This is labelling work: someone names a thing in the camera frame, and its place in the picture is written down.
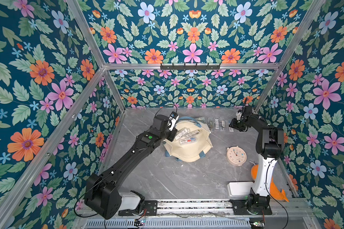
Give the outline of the cream floral canvas tote bag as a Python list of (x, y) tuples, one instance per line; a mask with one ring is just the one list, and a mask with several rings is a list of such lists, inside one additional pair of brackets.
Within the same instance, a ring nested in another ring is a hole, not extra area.
[(192, 144), (180, 145), (175, 140), (170, 142), (164, 140), (163, 146), (165, 148), (166, 156), (173, 156), (177, 160), (183, 162), (195, 162), (203, 157), (213, 148), (210, 140), (210, 130), (208, 125), (203, 120), (198, 120), (189, 116), (179, 118), (176, 124), (177, 134), (184, 128), (190, 131), (200, 129), (201, 133), (197, 136), (198, 141)]

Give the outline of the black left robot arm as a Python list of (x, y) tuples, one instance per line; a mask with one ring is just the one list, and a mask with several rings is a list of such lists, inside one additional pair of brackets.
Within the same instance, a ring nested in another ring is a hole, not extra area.
[(110, 168), (87, 180), (85, 204), (104, 219), (112, 218), (119, 211), (139, 215), (145, 208), (145, 197), (136, 192), (119, 192), (128, 175), (148, 157), (164, 140), (174, 140), (179, 119), (176, 112), (169, 116), (157, 114), (147, 131), (136, 137), (132, 147)]

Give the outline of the clear green compass set case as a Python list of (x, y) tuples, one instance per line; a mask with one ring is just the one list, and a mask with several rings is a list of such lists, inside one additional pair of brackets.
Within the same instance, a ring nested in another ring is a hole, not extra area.
[(209, 127), (210, 132), (214, 131), (214, 122), (213, 122), (213, 118), (209, 117), (207, 119), (207, 125)]

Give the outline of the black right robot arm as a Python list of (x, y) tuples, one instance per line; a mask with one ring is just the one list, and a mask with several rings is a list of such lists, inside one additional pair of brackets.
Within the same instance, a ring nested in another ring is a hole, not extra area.
[(256, 152), (259, 157), (258, 171), (253, 187), (250, 188), (247, 200), (238, 204), (232, 202), (235, 213), (248, 213), (252, 215), (271, 215), (270, 201), (274, 197), (270, 193), (270, 184), (276, 163), (284, 151), (284, 131), (266, 123), (265, 119), (253, 113), (251, 106), (244, 106), (232, 119), (231, 128), (246, 132), (254, 128), (258, 132)]

